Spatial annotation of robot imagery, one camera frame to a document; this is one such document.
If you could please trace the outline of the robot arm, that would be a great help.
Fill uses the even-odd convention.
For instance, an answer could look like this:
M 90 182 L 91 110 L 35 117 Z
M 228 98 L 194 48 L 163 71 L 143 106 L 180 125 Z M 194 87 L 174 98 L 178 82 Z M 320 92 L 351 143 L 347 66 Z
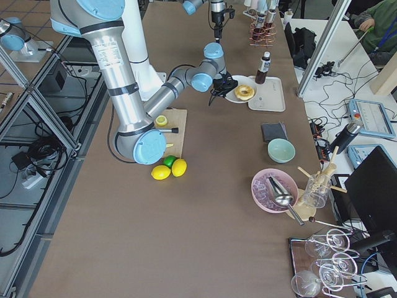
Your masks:
M 86 39 L 104 77 L 120 121 L 114 136 L 118 154 L 152 165 L 166 151 L 154 121 L 187 87 L 205 92 L 230 74 L 223 48 L 212 42 L 197 67 L 178 66 L 163 82 L 148 61 L 137 1 L 51 1 L 56 32 Z
M 203 0 L 188 0 L 182 2 L 182 7 L 188 15 L 192 15 L 206 3 Z M 209 1 L 208 8 L 210 10 L 211 22 L 213 26 L 210 26 L 214 33 L 216 43 L 220 43 L 223 35 L 223 23 L 225 21 L 225 15 L 229 14 L 229 19 L 233 19 L 235 16 L 235 9 L 232 6 L 227 6 L 223 0 L 211 0 Z

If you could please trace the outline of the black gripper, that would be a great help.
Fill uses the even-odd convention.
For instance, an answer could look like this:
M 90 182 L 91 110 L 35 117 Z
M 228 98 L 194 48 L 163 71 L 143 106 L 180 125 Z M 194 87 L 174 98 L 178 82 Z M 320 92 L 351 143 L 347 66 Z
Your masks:
M 221 11 L 212 12 L 212 22 L 214 23 L 213 31 L 216 43 L 220 43 L 223 31 L 223 22 L 225 21 L 225 15 L 229 14 L 229 19 L 234 18 L 234 11 Z
M 227 71 L 221 74 L 221 78 L 213 80 L 212 93 L 229 93 L 238 86 L 238 81 L 233 79 L 232 75 Z

